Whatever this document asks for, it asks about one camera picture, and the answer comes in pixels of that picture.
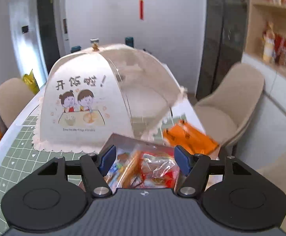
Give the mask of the orange snack bag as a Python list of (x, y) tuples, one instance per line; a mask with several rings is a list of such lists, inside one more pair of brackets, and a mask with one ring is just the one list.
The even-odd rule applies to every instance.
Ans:
[(164, 129), (163, 139), (172, 147), (182, 146), (191, 155), (209, 156), (219, 147), (216, 141), (192, 127), (185, 120), (180, 120), (171, 128)]

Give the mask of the pink open gift box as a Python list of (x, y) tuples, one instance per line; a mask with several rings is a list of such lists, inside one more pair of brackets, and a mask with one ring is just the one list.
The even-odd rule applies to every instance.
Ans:
[(174, 148), (112, 134), (97, 154), (116, 147), (116, 158), (104, 179), (117, 189), (176, 190), (185, 176), (174, 160)]

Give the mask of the beige chair right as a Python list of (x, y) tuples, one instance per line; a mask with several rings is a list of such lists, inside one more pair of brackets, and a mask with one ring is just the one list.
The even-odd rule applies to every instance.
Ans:
[(194, 106), (205, 133), (221, 147), (236, 145), (252, 120), (264, 83), (255, 67), (234, 64), (218, 88)]

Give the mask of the beige chair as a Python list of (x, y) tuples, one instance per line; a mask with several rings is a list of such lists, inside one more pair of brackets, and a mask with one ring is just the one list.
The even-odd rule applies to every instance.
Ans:
[(0, 117), (7, 128), (34, 96), (20, 78), (11, 78), (0, 85)]
[(252, 120), (264, 83), (255, 67), (234, 64), (218, 88), (194, 106), (205, 133), (221, 147), (236, 145)]

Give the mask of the white mesh food cover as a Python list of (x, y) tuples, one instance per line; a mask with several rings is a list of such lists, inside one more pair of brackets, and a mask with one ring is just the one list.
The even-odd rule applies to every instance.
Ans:
[(66, 55), (50, 71), (33, 147), (91, 153), (114, 133), (141, 138), (184, 96), (167, 65), (146, 51), (112, 44)]

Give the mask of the green grid tablecloth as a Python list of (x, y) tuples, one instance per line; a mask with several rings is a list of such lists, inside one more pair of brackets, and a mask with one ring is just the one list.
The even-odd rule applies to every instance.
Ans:
[(30, 115), (21, 123), (18, 135), (8, 145), (9, 149), (0, 163), (0, 234), (9, 228), (1, 211), (1, 200), (10, 188), (55, 157), (65, 157), (66, 160), (78, 160), (85, 154), (84, 152), (35, 150), (32, 144), (32, 137), (34, 136), (36, 121), (37, 116)]

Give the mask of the yellow bag on chair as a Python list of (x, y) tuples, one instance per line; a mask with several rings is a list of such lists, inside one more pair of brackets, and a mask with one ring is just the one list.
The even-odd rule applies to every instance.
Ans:
[(22, 80), (35, 95), (40, 91), (33, 70), (29, 74), (24, 74)]

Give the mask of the beige chair left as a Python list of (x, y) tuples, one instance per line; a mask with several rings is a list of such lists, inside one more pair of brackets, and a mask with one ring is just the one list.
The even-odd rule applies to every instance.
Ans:
[(0, 85), (0, 117), (7, 128), (34, 96), (20, 78), (11, 78)]

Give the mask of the wooden shelf with jars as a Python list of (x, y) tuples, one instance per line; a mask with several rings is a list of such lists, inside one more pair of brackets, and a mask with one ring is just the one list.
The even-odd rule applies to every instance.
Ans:
[(286, 4), (270, 0), (248, 0), (248, 23), (244, 52), (260, 62), (262, 59), (262, 36), (267, 23), (273, 23), (274, 33), (286, 38)]

